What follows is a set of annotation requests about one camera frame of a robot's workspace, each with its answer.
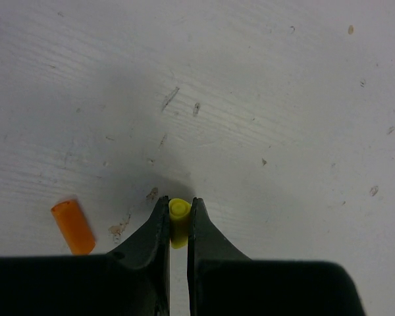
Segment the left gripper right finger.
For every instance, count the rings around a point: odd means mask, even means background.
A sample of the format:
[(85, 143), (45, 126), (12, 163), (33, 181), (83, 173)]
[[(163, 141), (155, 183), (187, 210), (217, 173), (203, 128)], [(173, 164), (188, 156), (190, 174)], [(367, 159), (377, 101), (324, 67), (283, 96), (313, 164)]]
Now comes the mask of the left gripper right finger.
[(336, 263), (256, 260), (212, 223), (204, 201), (190, 211), (191, 315), (364, 315), (356, 286)]

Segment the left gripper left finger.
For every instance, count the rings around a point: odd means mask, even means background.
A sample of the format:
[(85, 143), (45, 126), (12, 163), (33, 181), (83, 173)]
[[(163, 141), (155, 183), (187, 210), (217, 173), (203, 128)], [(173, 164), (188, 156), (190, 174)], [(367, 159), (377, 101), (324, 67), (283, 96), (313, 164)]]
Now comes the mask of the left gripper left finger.
[(105, 254), (0, 257), (0, 315), (168, 315), (169, 198)]

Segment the yellow pen cap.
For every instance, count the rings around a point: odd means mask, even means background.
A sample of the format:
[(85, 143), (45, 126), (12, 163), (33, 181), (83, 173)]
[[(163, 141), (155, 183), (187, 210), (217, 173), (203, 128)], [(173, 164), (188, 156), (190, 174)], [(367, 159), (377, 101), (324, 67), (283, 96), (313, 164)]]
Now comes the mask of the yellow pen cap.
[(170, 240), (173, 249), (188, 243), (191, 204), (180, 198), (169, 201)]

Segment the orange pen cap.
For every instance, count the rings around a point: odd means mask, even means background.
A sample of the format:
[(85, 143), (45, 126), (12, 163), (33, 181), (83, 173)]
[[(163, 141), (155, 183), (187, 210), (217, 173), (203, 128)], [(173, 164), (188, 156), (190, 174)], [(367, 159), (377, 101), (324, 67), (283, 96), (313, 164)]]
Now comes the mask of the orange pen cap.
[(75, 199), (62, 201), (51, 214), (73, 255), (88, 255), (95, 247), (95, 237), (80, 204)]

